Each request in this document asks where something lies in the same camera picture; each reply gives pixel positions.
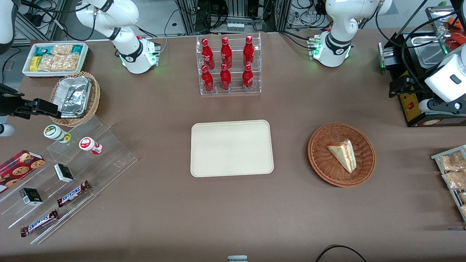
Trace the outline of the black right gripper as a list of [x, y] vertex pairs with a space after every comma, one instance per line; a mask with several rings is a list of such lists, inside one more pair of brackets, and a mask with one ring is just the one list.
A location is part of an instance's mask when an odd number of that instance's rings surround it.
[[4, 84], [0, 85], [0, 115], [30, 119], [31, 115], [46, 115], [60, 119], [60, 111], [54, 103], [43, 99], [26, 100], [23, 93]]

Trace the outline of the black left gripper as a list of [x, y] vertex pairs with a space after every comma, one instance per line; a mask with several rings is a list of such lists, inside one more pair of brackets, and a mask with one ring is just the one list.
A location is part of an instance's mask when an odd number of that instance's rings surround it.
[[413, 94], [414, 80], [410, 77], [400, 77], [389, 84], [389, 98], [394, 98], [400, 94]]

